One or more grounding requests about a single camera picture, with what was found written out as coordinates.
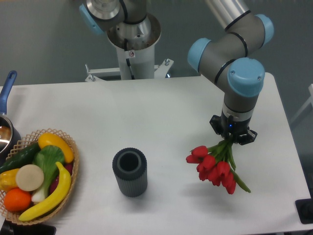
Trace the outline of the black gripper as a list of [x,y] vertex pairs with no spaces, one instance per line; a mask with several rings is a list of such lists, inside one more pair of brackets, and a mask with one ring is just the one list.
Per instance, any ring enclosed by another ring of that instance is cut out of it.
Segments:
[[257,132],[248,129],[250,119],[236,121],[233,116],[226,117],[223,113],[221,116],[213,115],[210,125],[214,132],[222,138],[227,138],[230,134],[238,136],[237,143],[246,145],[255,141]]

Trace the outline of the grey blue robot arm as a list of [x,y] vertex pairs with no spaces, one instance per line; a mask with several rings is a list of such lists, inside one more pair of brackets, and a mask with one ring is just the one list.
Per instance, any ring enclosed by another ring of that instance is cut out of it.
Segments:
[[[224,92],[222,113],[210,120],[215,133],[241,145],[252,143],[257,133],[249,123],[263,88],[265,69],[249,56],[273,38],[273,23],[265,15],[253,15],[242,0],[209,0],[207,5],[226,34],[216,42],[196,40],[187,61]],[[156,17],[147,12],[146,1],[85,0],[79,11],[91,31],[106,33],[116,48],[123,80],[156,77],[155,44],[161,28]]]

